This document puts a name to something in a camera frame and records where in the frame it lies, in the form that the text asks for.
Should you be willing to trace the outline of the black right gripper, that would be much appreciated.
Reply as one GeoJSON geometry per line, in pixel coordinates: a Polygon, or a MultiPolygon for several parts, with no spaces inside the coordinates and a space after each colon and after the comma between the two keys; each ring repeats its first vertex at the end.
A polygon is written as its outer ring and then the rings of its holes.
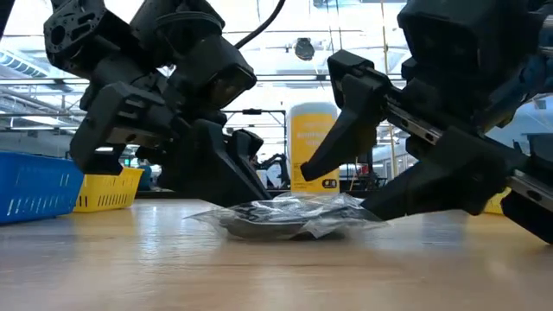
{"type": "Polygon", "coordinates": [[[344,49],[327,59],[340,115],[302,177],[313,181],[368,153],[386,118],[407,130],[407,151],[418,162],[361,205],[382,220],[459,209],[480,214],[509,187],[503,214],[553,244],[553,157],[524,155],[486,137],[510,121],[531,87],[543,79],[533,67],[503,85],[456,78],[407,62],[407,85],[398,89],[374,63],[344,49]]]}

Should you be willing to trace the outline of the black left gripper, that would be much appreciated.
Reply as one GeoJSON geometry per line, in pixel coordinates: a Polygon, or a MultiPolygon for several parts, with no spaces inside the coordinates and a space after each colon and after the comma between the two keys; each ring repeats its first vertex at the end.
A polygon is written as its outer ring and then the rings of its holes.
{"type": "Polygon", "coordinates": [[[225,138],[220,110],[184,111],[163,97],[161,76],[93,82],[81,99],[83,119],[70,154],[88,175],[118,175],[124,149],[160,167],[160,187],[218,206],[269,200],[251,158],[264,141],[247,130],[225,138]]]}

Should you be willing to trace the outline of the clear plastic toiletry packet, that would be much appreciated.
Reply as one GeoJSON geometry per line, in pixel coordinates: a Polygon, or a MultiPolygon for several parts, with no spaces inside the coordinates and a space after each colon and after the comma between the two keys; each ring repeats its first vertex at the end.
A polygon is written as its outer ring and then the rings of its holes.
{"type": "Polygon", "coordinates": [[[344,193],[285,193],[271,200],[217,206],[190,218],[228,238],[248,241],[319,239],[388,225],[361,202],[344,193]]]}

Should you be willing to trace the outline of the yellow disinfecting wipes canister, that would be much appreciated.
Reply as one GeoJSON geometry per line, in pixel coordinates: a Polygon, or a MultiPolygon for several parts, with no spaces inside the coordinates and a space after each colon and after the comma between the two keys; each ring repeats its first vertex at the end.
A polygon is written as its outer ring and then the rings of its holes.
{"type": "Polygon", "coordinates": [[[290,190],[293,193],[335,194],[340,191],[339,170],[312,181],[305,181],[301,165],[321,145],[338,116],[328,102],[306,102],[289,109],[286,119],[290,190]]]}

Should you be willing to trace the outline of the yellow plastic basket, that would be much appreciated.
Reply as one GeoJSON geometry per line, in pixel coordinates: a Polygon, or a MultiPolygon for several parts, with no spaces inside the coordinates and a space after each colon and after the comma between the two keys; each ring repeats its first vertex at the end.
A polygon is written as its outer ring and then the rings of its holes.
{"type": "Polygon", "coordinates": [[[500,194],[495,194],[487,203],[484,208],[485,213],[503,215],[501,202],[511,192],[509,187],[500,194]]]}
{"type": "Polygon", "coordinates": [[[73,211],[95,213],[131,206],[142,173],[140,168],[124,167],[119,175],[86,175],[73,211]]]}

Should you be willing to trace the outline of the black computer monitor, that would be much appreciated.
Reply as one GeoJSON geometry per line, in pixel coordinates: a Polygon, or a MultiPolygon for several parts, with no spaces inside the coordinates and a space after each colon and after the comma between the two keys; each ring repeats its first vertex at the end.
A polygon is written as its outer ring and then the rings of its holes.
{"type": "Polygon", "coordinates": [[[553,133],[531,133],[527,140],[532,156],[553,157],[553,133]]]}

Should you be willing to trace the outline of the blue plastic basket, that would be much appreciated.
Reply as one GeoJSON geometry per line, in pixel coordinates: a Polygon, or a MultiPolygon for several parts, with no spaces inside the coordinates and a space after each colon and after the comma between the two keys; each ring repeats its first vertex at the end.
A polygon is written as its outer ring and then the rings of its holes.
{"type": "Polygon", "coordinates": [[[70,160],[0,151],[0,225],[71,213],[83,179],[70,160]]]}

